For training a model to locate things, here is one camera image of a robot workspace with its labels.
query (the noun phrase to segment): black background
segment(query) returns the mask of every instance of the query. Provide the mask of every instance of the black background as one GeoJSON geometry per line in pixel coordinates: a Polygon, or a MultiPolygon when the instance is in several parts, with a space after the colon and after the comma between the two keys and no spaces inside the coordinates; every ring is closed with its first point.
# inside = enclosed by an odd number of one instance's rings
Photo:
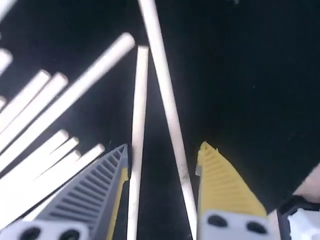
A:
{"type": "MultiPolygon", "coordinates": [[[[196,155],[207,140],[272,211],[319,163],[320,3],[156,4],[195,197],[196,155]]],[[[148,45],[135,0],[19,0],[0,31],[0,47],[14,57],[0,78],[0,94],[8,100],[39,69],[62,72],[72,83],[123,32],[148,45]]],[[[107,150],[129,143],[136,55],[137,48],[14,164],[62,128],[79,137],[82,153],[98,142],[107,150]]],[[[146,112],[137,239],[190,239],[151,57],[146,112]]],[[[122,202],[115,239],[126,237],[126,211],[122,202]]]]}

